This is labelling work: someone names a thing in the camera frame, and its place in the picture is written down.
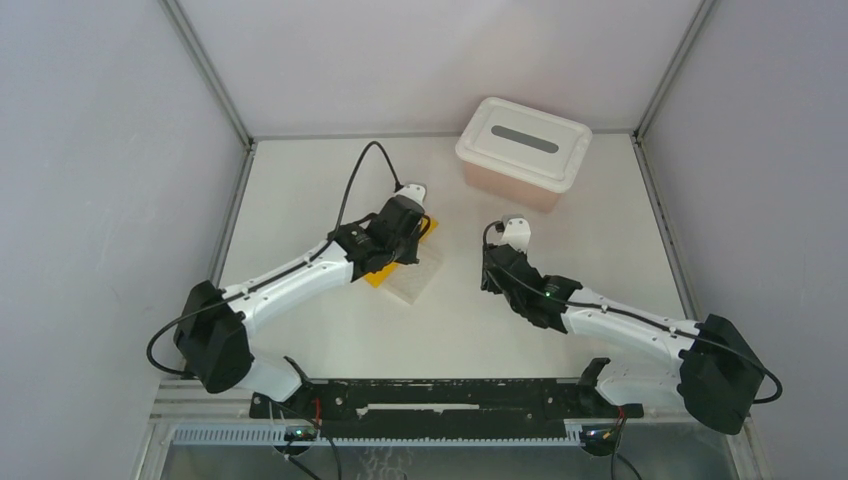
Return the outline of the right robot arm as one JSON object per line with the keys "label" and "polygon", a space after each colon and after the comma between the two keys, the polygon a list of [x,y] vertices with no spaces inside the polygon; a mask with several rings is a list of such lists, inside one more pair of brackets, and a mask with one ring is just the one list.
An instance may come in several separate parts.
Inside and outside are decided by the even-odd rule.
{"label": "right robot arm", "polygon": [[558,275],[541,275],[506,244],[482,248],[482,289],[503,295],[537,328],[597,338],[639,352],[659,367],[639,370],[605,359],[579,388],[592,416],[614,406],[683,408],[704,426],[738,434],[767,378],[766,368],[728,319],[676,320],[630,308]]}

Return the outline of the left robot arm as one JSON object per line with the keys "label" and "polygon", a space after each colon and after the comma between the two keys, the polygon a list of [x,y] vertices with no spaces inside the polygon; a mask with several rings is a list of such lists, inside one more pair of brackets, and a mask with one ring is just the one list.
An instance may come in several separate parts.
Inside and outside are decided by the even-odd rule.
{"label": "left robot arm", "polygon": [[290,360],[264,359],[252,341],[269,321],[309,298],[353,283],[392,263],[417,263],[426,228],[426,188],[402,186],[376,214],[339,226],[325,243],[253,279],[219,289],[195,285],[173,341],[210,394],[231,389],[259,393],[290,417],[311,407],[311,388]]}

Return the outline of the pink plastic bin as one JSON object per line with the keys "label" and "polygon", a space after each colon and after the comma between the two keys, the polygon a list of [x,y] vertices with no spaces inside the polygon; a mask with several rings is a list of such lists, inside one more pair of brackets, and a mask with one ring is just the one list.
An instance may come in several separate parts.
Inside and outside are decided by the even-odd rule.
{"label": "pink plastic bin", "polygon": [[463,174],[466,184],[471,187],[543,213],[551,212],[563,197],[563,193],[549,191],[472,163],[463,163]]}

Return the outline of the white plastic bin lid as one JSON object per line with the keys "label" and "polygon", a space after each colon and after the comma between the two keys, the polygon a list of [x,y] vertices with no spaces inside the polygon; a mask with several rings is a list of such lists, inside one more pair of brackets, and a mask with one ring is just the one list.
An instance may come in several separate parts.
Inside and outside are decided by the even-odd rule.
{"label": "white plastic bin lid", "polygon": [[455,151],[470,165],[563,194],[592,138],[582,123],[489,97],[472,115]]}

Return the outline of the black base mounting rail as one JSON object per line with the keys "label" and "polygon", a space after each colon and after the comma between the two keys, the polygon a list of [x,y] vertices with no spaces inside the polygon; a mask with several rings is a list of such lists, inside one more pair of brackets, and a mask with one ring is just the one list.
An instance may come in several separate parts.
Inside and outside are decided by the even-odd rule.
{"label": "black base mounting rail", "polygon": [[308,418],[336,440],[564,439],[569,422],[640,418],[639,404],[618,407],[576,380],[313,380],[289,399],[254,394],[249,416]]}

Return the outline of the clear well plate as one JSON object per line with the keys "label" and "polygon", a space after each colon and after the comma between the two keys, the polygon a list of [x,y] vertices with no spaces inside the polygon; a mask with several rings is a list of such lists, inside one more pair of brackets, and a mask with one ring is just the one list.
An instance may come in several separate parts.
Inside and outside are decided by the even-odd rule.
{"label": "clear well plate", "polygon": [[417,258],[416,264],[398,264],[381,285],[382,289],[409,305],[418,300],[442,265],[442,255],[427,245],[418,247]]}

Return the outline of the yellow test tube rack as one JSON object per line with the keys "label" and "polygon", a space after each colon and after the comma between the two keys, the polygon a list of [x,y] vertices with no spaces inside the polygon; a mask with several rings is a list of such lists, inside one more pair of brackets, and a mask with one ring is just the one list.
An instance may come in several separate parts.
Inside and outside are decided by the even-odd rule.
{"label": "yellow test tube rack", "polygon": [[396,273],[397,281],[393,283],[393,287],[399,287],[400,282],[406,279],[406,275],[411,276],[412,271],[416,274],[431,277],[432,273],[438,268],[440,261],[437,252],[430,249],[426,244],[426,240],[432,235],[432,232],[437,229],[439,222],[428,215],[424,216],[420,228],[420,238],[418,245],[418,262],[416,264],[401,264],[393,262],[376,273],[369,273],[365,276],[366,282],[373,288],[378,288],[381,285],[388,286],[388,279],[393,273]]}

